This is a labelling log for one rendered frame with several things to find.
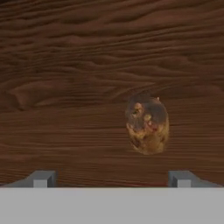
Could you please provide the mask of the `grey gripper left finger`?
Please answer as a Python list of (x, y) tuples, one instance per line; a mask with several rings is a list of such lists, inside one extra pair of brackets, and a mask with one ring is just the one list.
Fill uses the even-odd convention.
[(4, 185), (4, 187), (47, 188), (47, 187), (55, 187), (56, 185), (57, 185), (56, 171), (34, 171), (28, 177)]

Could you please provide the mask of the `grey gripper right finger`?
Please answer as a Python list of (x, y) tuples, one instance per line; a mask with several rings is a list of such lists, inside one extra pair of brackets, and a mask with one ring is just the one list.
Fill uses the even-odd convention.
[(221, 187), (205, 179), (201, 179), (190, 171), (168, 171), (169, 187)]

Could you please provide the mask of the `brown bread roll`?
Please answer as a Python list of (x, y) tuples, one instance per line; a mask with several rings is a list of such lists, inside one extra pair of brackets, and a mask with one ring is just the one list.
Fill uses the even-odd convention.
[(170, 121), (159, 97), (136, 94), (129, 98), (125, 109), (126, 129), (133, 149), (143, 155), (155, 155), (166, 150)]

